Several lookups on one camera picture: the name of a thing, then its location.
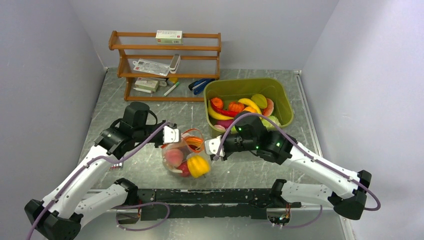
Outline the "pink peach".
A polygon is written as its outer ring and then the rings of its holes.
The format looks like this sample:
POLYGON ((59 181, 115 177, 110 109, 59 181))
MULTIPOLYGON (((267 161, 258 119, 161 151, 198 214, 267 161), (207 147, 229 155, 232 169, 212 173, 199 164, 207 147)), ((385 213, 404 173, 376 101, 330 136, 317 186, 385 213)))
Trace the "pink peach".
POLYGON ((165 163, 171 167, 179 167, 184 160, 184 154, 178 148, 169 149, 164 154, 165 163))

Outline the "papaya slice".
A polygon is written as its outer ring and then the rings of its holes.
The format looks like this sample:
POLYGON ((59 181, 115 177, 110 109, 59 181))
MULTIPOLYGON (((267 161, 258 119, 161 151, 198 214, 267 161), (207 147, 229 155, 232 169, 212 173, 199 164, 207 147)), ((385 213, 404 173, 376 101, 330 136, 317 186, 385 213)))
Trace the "papaya slice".
POLYGON ((187 136, 184 141, 193 152, 201 152, 204 150, 204 139, 197 136, 187 136))

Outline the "yellow bell pepper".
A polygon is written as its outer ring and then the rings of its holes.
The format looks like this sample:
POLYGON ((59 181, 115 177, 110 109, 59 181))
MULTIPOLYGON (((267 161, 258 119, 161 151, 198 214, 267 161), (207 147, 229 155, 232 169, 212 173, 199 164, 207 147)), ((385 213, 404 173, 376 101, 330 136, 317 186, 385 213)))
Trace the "yellow bell pepper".
POLYGON ((187 160, 188 170, 193 178, 199 178, 211 171, 209 162, 200 155, 194 155, 187 160))

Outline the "clear zip top bag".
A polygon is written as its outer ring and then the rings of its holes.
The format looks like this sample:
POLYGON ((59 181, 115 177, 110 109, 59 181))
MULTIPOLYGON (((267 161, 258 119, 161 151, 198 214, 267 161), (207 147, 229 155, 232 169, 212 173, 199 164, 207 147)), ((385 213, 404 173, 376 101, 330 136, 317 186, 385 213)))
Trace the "clear zip top bag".
POLYGON ((166 170, 168 170, 170 173, 172 173, 173 175, 178 176, 178 177, 181 177, 180 174, 181 174, 182 171, 179 170, 179 169, 177 169, 177 167, 171 167, 167 163, 165 163, 165 152, 167 150, 170 150, 170 149, 179 149, 179 150, 181 150, 183 152, 183 154, 184 154, 183 162, 187 162, 187 160, 189 158, 191 158, 192 156, 194 156, 194 155, 200 155, 200 156, 202 156, 204 159, 206 159, 209 162, 209 164, 210 164, 210 170, 212 168, 212 161, 210 160, 210 157, 205 152, 205 146, 204 146, 203 151, 201 151, 201 152, 193 152, 189 148, 189 146, 186 144, 186 142, 184 140, 184 138, 185 137, 188 137, 188 136, 195 136, 195 137, 203 138, 204 139, 204 142, 205 142, 205 138, 204 138, 202 132, 199 129, 197 129, 197 128, 190 128, 190 129, 186 130, 185 132, 183 132, 181 134, 181 141, 180 142, 166 144, 166 145, 164 145, 164 146, 161 147, 161 156, 162 156, 162 165, 163 165, 163 167, 166 170))

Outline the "red pomegranate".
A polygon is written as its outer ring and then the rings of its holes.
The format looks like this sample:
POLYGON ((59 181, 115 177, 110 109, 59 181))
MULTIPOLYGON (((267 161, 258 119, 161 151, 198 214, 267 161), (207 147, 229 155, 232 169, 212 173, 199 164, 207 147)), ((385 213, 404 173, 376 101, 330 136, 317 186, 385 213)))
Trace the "red pomegranate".
POLYGON ((177 169, 181 170, 181 173, 180 173, 181 177, 187 178, 191 176, 191 173, 189 171, 188 164, 186 161, 184 161, 180 166, 178 166, 177 169))

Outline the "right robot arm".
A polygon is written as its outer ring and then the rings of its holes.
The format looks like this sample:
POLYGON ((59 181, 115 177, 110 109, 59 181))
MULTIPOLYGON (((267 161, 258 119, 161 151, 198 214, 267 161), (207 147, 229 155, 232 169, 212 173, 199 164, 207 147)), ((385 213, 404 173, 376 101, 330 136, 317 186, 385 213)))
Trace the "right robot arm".
POLYGON ((365 211, 377 211, 381 207, 366 207, 367 197, 375 197, 369 190, 372 174, 338 166, 305 147, 285 133, 270 118, 258 113, 242 112, 230 125, 230 129, 218 137, 219 145, 214 158, 227 158, 236 152, 252 152, 266 162, 299 170, 312 177, 317 184, 296 183, 276 179, 270 202, 275 207, 292 203, 311 203, 332 208, 337 214, 350 220, 359 220, 365 211))

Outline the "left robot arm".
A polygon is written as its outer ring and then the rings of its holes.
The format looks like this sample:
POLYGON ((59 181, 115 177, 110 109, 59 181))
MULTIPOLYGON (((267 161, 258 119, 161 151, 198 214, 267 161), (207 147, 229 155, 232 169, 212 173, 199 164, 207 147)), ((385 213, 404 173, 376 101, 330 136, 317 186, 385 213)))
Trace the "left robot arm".
POLYGON ((31 223, 27 239, 37 231, 49 240, 73 240, 87 223, 106 211, 137 208, 138 187, 125 178, 92 197, 85 195, 111 166, 125 162, 146 144, 160 147, 181 140, 175 123, 163 120, 147 124, 152 114, 143 102, 127 105, 123 116, 100 133, 84 159, 59 186, 42 200, 30 200, 24 208, 31 223))

